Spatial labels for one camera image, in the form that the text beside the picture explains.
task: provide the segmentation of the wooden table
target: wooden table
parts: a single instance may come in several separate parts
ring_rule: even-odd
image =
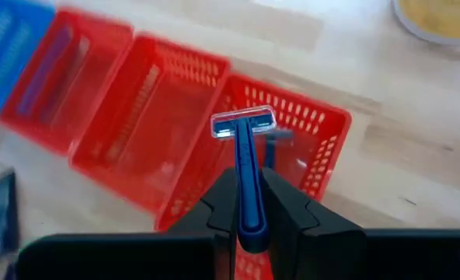
[[[229,56],[237,70],[348,109],[323,203],[367,227],[460,227],[460,48],[428,44],[389,0],[63,0]],[[153,217],[0,128],[23,243],[152,230]]]

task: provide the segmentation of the basket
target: basket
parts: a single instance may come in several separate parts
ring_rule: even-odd
[[[276,172],[310,198],[321,200],[350,127],[349,113],[239,74],[228,77],[211,113],[261,105],[274,108],[279,128],[294,132],[293,139],[276,144]],[[263,164],[266,141],[255,143]],[[203,133],[157,216],[156,229],[168,229],[191,210],[223,170],[235,165],[234,155],[233,141],[212,138],[210,121],[204,120]],[[236,278],[271,278],[266,254],[247,254],[239,247],[237,255]]]
[[[228,67],[224,58],[138,36],[71,166],[157,213],[209,119]]]
[[[83,134],[132,41],[123,23],[62,9],[2,111],[2,122],[60,155]]]
[[[0,112],[53,18],[50,7],[0,0]]]

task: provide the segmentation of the red plastic basket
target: red plastic basket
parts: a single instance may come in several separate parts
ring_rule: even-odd
[[[139,36],[71,165],[157,212],[209,119],[228,67],[224,58]]]
[[[99,106],[133,37],[113,20],[57,13],[2,112],[2,122],[66,155]]]
[[[320,200],[350,127],[349,113],[237,74],[228,77],[211,111],[216,114],[260,105],[271,105],[279,128],[294,132],[293,139],[277,143],[275,170],[309,197]],[[256,140],[261,164],[265,144]],[[191,210],[223,170],[234,166],[234,158],[233,141],[212,138],[210,121],[204,120],[203,133],[157,217],[156,228],[168,229]],[[239,279],[271,278],[266,254],[250,255],[239,248],[235,269]]]

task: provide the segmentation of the razor head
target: razor head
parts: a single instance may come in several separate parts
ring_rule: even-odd
[[[236,121],[247,119],[254,135],[266,134],[275,130],[277,119],[271,106],[261,106],[214,114],[211,117],[211,135],[214,138],[233,138]]]

